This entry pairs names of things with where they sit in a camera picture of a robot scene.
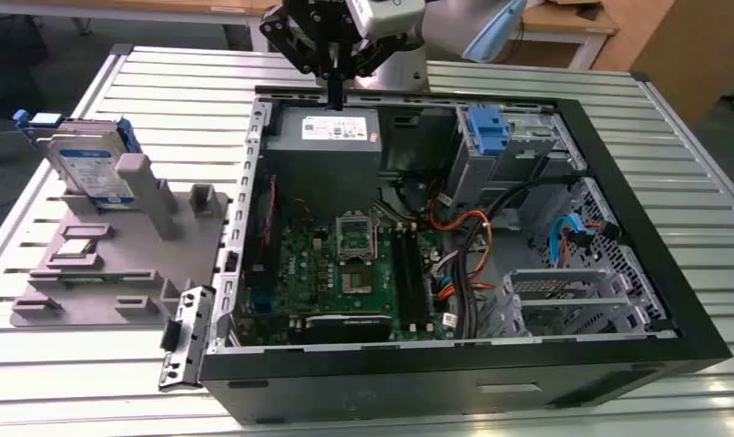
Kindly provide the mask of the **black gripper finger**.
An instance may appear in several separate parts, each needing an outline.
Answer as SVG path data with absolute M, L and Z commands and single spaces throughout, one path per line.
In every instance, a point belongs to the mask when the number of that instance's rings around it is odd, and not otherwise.
M 262 35 L 302 74 L 313 74 L 327 87 L 327 106 L 335 110 L 335 69 L 330 43 L 314 41 L 289 16 L 283 6 L 266 9 Z
M 358 76 L 369 76 L 402 47 L 402 35 L 386 36 L 354 51 L 353 43 L 341 43 L 335 65 L 335 109 L 346 102 L 346 82 Z

